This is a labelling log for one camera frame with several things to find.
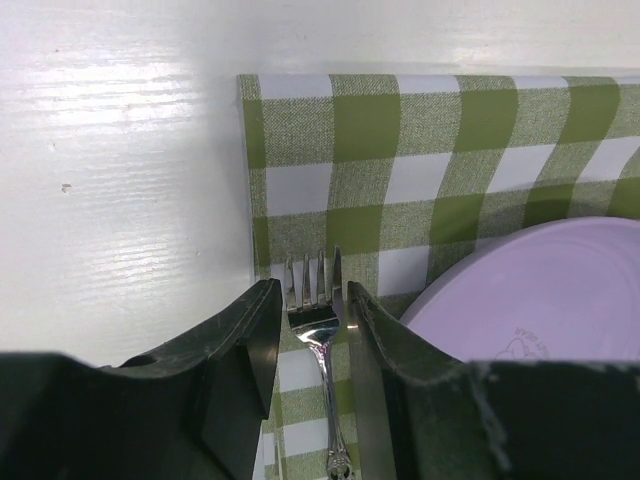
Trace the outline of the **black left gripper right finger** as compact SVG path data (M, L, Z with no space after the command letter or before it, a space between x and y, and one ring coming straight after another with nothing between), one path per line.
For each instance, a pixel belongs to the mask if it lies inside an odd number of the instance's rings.
M635 479L639 367L462 363L347 287L365 479Z

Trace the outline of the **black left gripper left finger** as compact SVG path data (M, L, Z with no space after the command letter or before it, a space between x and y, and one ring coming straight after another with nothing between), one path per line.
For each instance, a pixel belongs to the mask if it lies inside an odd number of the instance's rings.
M271 406L281 286L118 367L1 356L5 479L249 479Z

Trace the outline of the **purple plastic plate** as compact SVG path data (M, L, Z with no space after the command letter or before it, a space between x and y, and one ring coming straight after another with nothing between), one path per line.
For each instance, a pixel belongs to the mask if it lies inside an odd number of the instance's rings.
M572 218L491 241L401 322L461 361L636 361L639 223Z

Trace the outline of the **silver metal fork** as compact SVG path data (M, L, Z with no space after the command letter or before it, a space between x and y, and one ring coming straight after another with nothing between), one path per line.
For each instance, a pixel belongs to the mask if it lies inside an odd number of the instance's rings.
M355 469L342 433L332 372L331 350L345 323L342 256L334 248L331 281L325 279L325 253L318 251L316 295L311 295L310 260L303 259L301 288L295 286L294 266L288 255L284 266L284 300L293 335L314 354L318 363L328 422L326 472L330 479L353 479Z

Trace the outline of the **green white checkered cloth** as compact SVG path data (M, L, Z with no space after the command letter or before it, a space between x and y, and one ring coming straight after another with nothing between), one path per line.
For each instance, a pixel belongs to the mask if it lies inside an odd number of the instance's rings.
M491 241L572 218L639 223L635 77L246 74L239 90L257 278L283 289L291 255L300 289L308 256L315 296L318 251L328 283L341 252L345 323L331 361L353 479L365 478L350 283L402 324L437 278ZM267 477L330 479L318 363L282 297Z

